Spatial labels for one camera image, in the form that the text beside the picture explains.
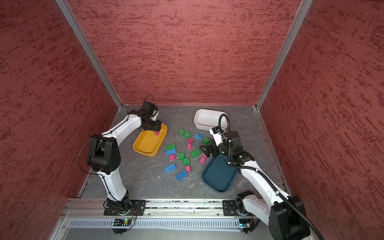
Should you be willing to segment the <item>blue long brick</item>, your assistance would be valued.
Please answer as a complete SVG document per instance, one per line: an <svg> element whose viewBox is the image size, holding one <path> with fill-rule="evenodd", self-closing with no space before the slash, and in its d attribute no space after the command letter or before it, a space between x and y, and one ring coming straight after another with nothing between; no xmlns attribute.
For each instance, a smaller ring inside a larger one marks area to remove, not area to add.
<svg viewBox="0 0 384 240"><path fill-rule="evenodd" d="M187 173L186 170L184 170L184 171L178 173L178 174L176 175L176 178L177 178L178 181L181 181L182 179L184 179L184 178L187 177L187 176L188 176L188 173Z"/></svg>
<svg viewBox="0 0 384 240"><path fill-rule="evenodd" d="M171 150L167 150L166 151L166 155L169 156L169 155L175 155L177 153L176 149L171 149Z"/></svg>
<svg viewBox="0 0 384 240"><path fill-rule="evenodd" d="M169 165L169 166L164 168L165 173L167 173L167 174L170 173L171 171L174 171L175 169L176 169L176 165L175 164L171 164L171 165Z"/></svg>

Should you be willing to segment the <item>blue long brick bottom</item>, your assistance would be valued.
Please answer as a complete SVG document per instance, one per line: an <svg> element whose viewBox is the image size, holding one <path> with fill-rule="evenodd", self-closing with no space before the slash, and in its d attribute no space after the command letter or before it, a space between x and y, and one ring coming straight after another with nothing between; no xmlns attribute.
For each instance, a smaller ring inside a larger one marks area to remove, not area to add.
<svg viewBox="0 0 384 240"><path fill-rule="evenodd" d="M184 179L184 178L187 177L187 176L188 176L188 173L187 173L186 170L184 170L184 171L178 173L178 174L176 175L176 178L177 178L178 181L181 181L182 179Z"/></svg>

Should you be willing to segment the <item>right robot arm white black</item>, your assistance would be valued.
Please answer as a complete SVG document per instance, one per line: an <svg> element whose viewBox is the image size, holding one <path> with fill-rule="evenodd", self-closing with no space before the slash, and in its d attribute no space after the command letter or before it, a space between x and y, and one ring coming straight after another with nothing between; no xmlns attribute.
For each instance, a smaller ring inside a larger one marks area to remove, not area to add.
<svg viewBox="0 0 384 240"><path fill-rule="evenodd" d="M223 156L225 163L240 172L261 195L242 193L238 199L239 210L254 215L268 226L275 240L302 240L311 235L303 202L282 191L261 170L254 157L231 143L215 143L200 146L207 157Z"/></svg>

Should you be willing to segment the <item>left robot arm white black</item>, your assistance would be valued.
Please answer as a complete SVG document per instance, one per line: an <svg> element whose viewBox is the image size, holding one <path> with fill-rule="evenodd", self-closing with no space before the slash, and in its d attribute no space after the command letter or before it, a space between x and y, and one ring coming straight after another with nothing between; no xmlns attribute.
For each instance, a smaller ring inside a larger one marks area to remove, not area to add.
<svg viewBox="0 0 384 240"><path fill-rule="evenodd" d="M158 114L158 107L132 110L118 124L100 135L93 135L89 141L87 164L103 182L107 192L107 207L118 215L127 215L132 211L129 192L119 172L122 160L119 145L134 130L160 131Z"/></svg>

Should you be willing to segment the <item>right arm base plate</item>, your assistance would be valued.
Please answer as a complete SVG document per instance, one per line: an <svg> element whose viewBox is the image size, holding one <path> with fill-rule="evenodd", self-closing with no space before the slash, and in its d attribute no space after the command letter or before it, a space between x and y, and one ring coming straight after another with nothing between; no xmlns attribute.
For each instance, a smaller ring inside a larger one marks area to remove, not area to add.
<svg viewBox="0 0 384 240"><path fill-rule="evenodd" d="M223 213L224 216L229 217L251 217L252 214L247 212L244 208L244 205L240 200L223 200Z"/></svg>

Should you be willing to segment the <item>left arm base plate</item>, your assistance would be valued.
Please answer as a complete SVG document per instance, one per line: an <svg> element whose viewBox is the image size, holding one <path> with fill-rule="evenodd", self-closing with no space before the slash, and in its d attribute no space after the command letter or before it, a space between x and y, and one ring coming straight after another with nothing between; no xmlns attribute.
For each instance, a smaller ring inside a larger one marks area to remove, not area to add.
<svg viewBox="0 0 384 240"><path fill-rule="evenodd" d="M103 203L104 216L142 216L146 207L146 200L125 200L115 202L107 199Z"/></svg>

